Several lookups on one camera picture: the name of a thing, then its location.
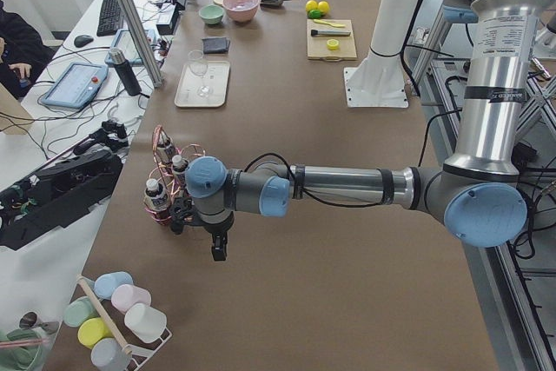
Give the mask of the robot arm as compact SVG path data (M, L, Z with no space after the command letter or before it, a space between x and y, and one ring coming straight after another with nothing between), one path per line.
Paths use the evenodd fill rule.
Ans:
M290 165L275 153L245 169L201 156L185 170L185 191L170 210L170 227L212 236L212 256L227 257L235 214L282 217L305 197L333 207L398 204L441 222L462 242L499 246L520 233L528 208L517 190L511 155L540 14L554 0L443 0L450 23L476 25L455 151L439 169L343 169Z

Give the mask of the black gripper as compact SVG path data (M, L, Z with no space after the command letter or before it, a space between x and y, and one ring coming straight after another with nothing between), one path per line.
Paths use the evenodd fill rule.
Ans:
M169 208L170 229L181 235L186 226L202 227L212 235L211 253L215 262L227 259L228 231L232 228L235 216L224 209L220 214L203 214L191 197L177 197Z

